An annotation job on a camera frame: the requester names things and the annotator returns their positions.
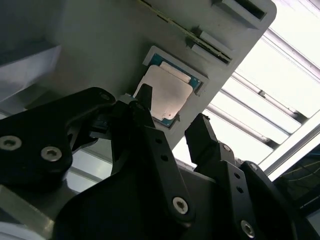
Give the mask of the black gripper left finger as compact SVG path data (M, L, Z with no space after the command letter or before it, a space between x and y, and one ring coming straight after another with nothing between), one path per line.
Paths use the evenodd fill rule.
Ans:
M37 192L59 187L73 154L99 138L111 141L113 173L127 162L174 160L150 110L153 89L143 84L123 103L91 87L0 122L0 182Z

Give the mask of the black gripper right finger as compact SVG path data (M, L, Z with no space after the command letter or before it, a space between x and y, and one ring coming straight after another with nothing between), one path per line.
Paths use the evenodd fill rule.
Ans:
M200 113L185 131L199 211L207 220L197 234L212 240L306 240L308 222L251 161L237 163L233 151L218 141L209 118Z

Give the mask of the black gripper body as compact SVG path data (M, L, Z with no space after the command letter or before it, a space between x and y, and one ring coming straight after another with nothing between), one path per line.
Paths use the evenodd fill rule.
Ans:
M173 159L127 162L60 211L55 240L215 240L222 236L224 161L206 172Z

